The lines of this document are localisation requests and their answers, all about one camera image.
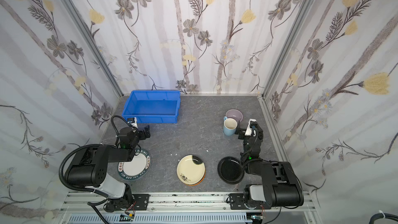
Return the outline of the light blue mug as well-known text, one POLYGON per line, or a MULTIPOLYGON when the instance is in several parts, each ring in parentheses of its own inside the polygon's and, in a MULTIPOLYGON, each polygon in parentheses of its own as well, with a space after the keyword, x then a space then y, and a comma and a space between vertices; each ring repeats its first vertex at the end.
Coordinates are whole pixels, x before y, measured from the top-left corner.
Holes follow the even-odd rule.
POLYGON ((225 136, 234 135, 236 132, 237 126, 238 126, 238 123, 235 119, 228 118, 227 116, 224 116, 223 133, 225 136))

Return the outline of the purple ceramic bowl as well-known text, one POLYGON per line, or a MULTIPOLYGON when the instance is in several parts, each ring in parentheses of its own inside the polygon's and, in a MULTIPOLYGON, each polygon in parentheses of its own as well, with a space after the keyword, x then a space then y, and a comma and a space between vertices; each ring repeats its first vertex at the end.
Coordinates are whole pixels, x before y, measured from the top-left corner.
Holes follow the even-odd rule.
POLYGON ((241 122, 244 118, 243 114, 239 110, 231 109, 226 112, 227 118, 232 118, 236 122, 241 122))

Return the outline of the blue plastic bin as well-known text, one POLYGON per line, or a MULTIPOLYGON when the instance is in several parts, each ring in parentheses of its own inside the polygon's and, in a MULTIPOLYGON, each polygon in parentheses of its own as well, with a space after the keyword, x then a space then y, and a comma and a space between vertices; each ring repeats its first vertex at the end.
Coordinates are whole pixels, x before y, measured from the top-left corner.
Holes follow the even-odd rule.
POLYGON ((180 92, 175 90, 134 90, 127 99, 122 117, 138 123, 177 123, 180 92))

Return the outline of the green rimmed white plate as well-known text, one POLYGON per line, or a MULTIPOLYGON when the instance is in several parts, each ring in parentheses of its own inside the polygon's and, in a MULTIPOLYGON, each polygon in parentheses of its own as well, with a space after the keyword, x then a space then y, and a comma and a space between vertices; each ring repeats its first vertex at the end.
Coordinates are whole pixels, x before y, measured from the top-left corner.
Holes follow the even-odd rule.
POLYGON ((138 149, 132 161, 119 163, 118 173, 124 180, 137 181, 148 173, 151 163, 150 153, 145 149, 138 149))

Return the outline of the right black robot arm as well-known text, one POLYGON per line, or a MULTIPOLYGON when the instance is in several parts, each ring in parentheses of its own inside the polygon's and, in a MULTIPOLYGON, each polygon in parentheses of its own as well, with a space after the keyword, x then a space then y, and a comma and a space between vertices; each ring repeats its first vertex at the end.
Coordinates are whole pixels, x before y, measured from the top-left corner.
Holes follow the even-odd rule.
POLYGON ((237 129, 235 133, 243 141, 244 151, 240 153, 239 165, 246 174, 261 177, 261 184, 244 188, 243 200, 247 208, 256 205, 265 209, 302 206, 303 188, 291 164, 260 157, 264 134, 259 124, 251 120, 245 130, 237 129))

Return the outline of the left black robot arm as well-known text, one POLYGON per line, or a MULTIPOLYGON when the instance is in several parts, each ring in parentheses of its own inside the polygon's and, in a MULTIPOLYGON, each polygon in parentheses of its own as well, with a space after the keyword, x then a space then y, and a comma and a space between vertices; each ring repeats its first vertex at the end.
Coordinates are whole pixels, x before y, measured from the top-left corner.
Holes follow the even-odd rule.
POLYGON ((143 130, 123 128, 117 135, 117 145, 90 144, 79 147, 68 154, 61 162, 59 179, 68 189, 91 192, 105 198, 99 203, 88 205, 97 211, 104 205, 106 212, 132 210, 136 203, 129 185, 107 173, 110 163, 131 162, 138 155, 139 142, 150 138, 150 126, 143 130))

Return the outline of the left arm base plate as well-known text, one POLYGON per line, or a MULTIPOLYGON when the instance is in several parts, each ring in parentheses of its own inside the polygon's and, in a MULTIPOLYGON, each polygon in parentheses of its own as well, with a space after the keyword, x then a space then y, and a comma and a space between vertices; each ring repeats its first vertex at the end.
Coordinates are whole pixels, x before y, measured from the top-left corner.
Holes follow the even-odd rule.
POLYGON ((131 210, 146 211, 149 204, 150 194, 134 194, 131 210))

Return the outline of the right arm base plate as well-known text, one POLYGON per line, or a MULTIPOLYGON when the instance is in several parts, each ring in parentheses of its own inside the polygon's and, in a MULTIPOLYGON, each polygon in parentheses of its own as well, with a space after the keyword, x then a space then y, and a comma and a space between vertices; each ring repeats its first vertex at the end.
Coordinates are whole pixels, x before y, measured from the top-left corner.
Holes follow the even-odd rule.
POLYGON ((232 193, 229 194, 226 202, 230 205, 231 210, 244 210, 248 209, 246 205, 244 194, 232 193))

